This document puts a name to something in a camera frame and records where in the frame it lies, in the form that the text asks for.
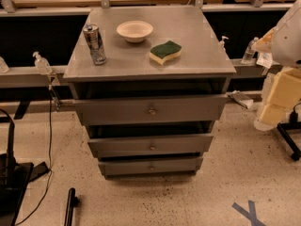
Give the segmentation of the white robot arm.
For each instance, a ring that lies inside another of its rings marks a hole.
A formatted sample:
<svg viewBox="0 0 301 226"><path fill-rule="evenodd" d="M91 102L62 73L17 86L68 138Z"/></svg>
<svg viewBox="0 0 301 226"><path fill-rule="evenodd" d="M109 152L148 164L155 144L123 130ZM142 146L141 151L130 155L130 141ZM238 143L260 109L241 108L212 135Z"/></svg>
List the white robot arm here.
<svg viewBox="0 0 301 226"><path fill-rule="evenodd" d="M261 37L255 45L258 52L270 53L282 66L276 75L263 83L262 102L254 126L261 131L275 128L301 99L301 0Z"/></svg>

